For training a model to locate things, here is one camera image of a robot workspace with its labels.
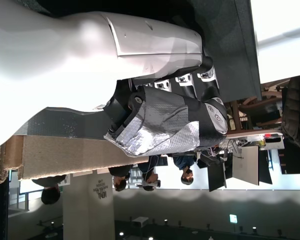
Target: black jacket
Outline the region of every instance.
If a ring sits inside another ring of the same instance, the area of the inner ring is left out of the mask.
[[[125,177],[128,175],[133,165],[109,167],[109,172],[115,177]]]
[[[148,162],[138,163],[138,168],[142,173],[151,172],[159,163],[160,155],[149,156]]]
[[[38,184],[44,188],[52,188],[55,185],[59,184],[63,180],[65,180],[66,175],[62,176],[48,176],[44,178],[39,178],[39,179],[33,179],[32,182],[35,184]]]
[[[284,136],[300,147],[300,76],[290,79],[281,126]]]

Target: man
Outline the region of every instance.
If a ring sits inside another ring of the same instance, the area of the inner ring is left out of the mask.
[[[45,205],[56,203],[60,198],[60,190],[58,184],[65,180],[66,175],[49,176],[39,179],[33,179],[35,184],[44,187],[41,195],[41,201]]]
[[[113,186],[117,192],[126,189],[127,180],[130,178],[130,169],[133,165],[109,167],[109,172],[113,178]]]
[[[173,162],[179,170],[182,170],[181,182],[185,185],[191,185],[194,182],[194,174],[190,167],[196,162],[195,156],[174,156]]]
[[[153,191],[156,187],[160,188],[161,181],[158,174],[154,173],[155,166],[158,165],[160,155],[149,156],[148,162],[138,163],[138,168],[142,172],[142,187],[146,191]]]

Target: gray wall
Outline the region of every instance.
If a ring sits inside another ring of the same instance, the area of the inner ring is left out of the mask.
[[[8,219],[8,239],[9,240],[26,240],[43,233],[44,227],[37,226],[39,221],[47,221],[54,219],[54,226],[59,227],[62,225],[63,214],[63,194],[58,202],[53,205],[44,205],[41,199],[29,201],[29,212],[21,215],[13,216]],[[20,208],[25,207],[25,203],[21,203]]]
[[[190,228],[233,232],[229,214],[238,217],[244,232],[257,227],[261,235],[277,237],[282,229],[288,238],[300,239],[300,191],[285,190],[155,190],[127,189],[114,192],[115,220],[128,221],[143,216],[163,225],[177,226],[178,220]]]
[[[98,193],[106,187],[106,197]],[[63,239],[115,240],[112,177],[109,173],[71,178],[63,187]]]

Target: white column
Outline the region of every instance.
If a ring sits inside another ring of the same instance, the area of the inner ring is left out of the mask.
[[[63,187],[63,237],[115,240],[112,177],[109,173],[71,178]]]

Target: sign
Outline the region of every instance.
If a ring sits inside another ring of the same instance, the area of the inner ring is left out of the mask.
[[[107,197],[107,191],[108,185],[104,182],[103,179],[98,180],[98,184],[95,185],[95,188],[93,189],[93,192],[98,194],[99,199],[105,199]]]
[[[237,215],[230,214],[230,223],[233,223],[233,224],[238,223]]]

